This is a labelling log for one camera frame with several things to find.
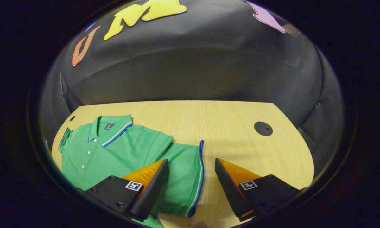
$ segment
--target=shirt logo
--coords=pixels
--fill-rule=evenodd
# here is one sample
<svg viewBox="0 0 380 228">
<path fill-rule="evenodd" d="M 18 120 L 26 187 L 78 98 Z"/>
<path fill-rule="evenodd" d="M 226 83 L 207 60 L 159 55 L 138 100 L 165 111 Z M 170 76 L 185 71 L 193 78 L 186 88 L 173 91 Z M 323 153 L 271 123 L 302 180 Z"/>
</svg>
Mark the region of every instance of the shirt logo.
<svg viewBox="0 0 380 228">
<path fill-rule="evenodd" d="M 241 183 L 241 186 L 244 190 L 249 190 L 252 188 L 256 188 L 258 185 L 256 185 L 255 182 L 253 182 L 253 180 L 251 180 L 251 181 Z"/>
<path fill-rule="evenodd" d="M 127 186 L 125 186 L 125 188 L 131 189 L 131 190 L 134 190 L 134 191 L 139 191 L 139 189 L 141 188 L 141 186 L 142 186 L 141 183 L 130 181 L 127 184 Z"/>
<path fill-rule="evenodd" d="M 109 123 L 107 126 L 104 128 L 104 130 L 110 129 L 112 126 L 114 126 L 115 123 Z"/>
</svg>

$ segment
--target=orange letter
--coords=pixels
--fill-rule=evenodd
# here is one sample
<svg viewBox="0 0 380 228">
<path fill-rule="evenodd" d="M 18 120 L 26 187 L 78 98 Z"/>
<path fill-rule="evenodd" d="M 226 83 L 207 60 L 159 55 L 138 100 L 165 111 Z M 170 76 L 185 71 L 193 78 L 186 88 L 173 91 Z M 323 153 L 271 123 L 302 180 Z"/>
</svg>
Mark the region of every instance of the orange letter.
<svg viewBox="0 0 380 228">
<path fill-rule="evenodd" d="M 95 28 L 93 31 L 91 31 L 89 33 L 89 35 L 87 35 L 87 41 L 85 43 L 85 46 L 83 47 L 83 50 L 82 52 L 79 54 L 79 49 L 80 49 L 80 46 L 82 45 L 83 41 L 86 39 L 83 38 L 79 43 L 77 43 L 77 45 L 74 47 L 74 53 L 73 53 L 73 56 L 72 56 L 72 65 L 73 66 L 76 66 L 81 60 L 82 58 L 85 56 L 86 52 L 87 52 L 87 49 L 89 48 L 89 45 L 90 45 L 90 42 L 92 41 L 92 38 L 93 38 L 93 35 L 94 33 L 96 32 L 96 30 L 98 30 L 99 27 Z"/>
</svg>

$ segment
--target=black background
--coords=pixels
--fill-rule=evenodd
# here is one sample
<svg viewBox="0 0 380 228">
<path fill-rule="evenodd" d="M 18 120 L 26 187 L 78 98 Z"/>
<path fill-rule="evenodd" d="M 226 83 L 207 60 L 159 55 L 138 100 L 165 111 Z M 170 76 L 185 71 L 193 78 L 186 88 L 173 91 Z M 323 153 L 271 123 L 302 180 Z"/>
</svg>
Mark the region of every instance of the black background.
<svg viewBox="0 0 380 228">
<path fill-rule="evenodd" d="M 47 69 L 62 41 L 70 39 L 67 31 L 107 4 L 113 2 L 0 2 L 0 227 L 115 222 L 57 191 L 34 157 L 25 108 L 34 75 Z M 297 25 L 322 49 L 342 87 L 356 91 L 358 105 L 356 138 L 344 166 L 277 226 L 380 227 L 380 1 L 257 4 Z"/>
</svg>

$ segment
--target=letter m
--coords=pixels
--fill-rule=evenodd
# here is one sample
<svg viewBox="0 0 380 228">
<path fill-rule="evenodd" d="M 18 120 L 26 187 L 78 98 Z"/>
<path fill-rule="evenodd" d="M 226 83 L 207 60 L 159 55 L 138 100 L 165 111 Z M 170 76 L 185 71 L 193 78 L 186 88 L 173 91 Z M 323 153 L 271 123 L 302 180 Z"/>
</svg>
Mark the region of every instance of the letter m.
<svg viewBox="0 0 380 228">
<path fill-rule="evenodd" d="M 121 25 L 122 20 L 128 26 L 134 26 L 147 9 L 149 9 L 149 12 L 142 17 L 144 21 L 184 13 L 187 7 L 182 6 L 179 0 L 149 0 L 142 6 L 137 4 L 128 6 L 114 15 L 113 23 L 108 33 L 104 36 L 104 40 L 108 40 L 122 31 L 124 27 Z"/>
</svg>

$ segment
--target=black fabric backdrop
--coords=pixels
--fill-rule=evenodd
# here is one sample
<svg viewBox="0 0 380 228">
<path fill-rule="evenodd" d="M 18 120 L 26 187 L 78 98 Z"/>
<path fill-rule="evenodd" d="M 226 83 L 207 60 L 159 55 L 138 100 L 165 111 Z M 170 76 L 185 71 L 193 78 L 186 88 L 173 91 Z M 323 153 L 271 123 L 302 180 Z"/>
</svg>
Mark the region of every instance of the black fabric backdrop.
<svg viewBox="0 0 380 228">
<path fill-rule="evenodd" d="M 43 146 L 30 140 L 41 136 L 27 131 L 26 124 L 36 118 L 33 110 L 25 111 L 34 75 L 46 75 L 71 38 L 65 32 L 85 29 L 79 22 L 98 16 L 91 13 L 108 4 L 112 2 L 0 2 L 0 227 L 128 226 L 78 203 L 81 199 L 65 188 L 60 176 L 50 175 L 56 172 L 50 160 L 37 159 L 34 151 Z M 347 118 L 358 125 L 355 140 L 351 144 L 351 135 L 344 133 L 338 150 L 342 158 L 350 151 L 343 166 L 329 167 L 318 181 L 320 192 L 265 227 L 380 227 L 380 2 L 259 4 L 293 22 L 323 50 L 344 94 L 356 94 L 351 105 L 358 112 L 357 119 Z"/>
<path fill-rule="evenodd" d="M 123 4 L 88 21 L 87 26 L 97 22 L 60 53 L 39 107 L 49 145 L 80 105 L 258 101 L 274 103 L 299 128 L 313 154 L 315 175 L 324 167 L 339 146 L 343 100 L 331 66 L 306 36 L 294 37 L 259 22 L 242 0 L 181 0 L 185 13 L 139 19 L 132 27 L 123 21 L 123 30 L 104 40 L 115 13 L 145 2 Z M 289 24 L 272 15 L 280 25 Z M 84 58 L 73 66 L 76 44 L 98 26 Z"/>
</svg>

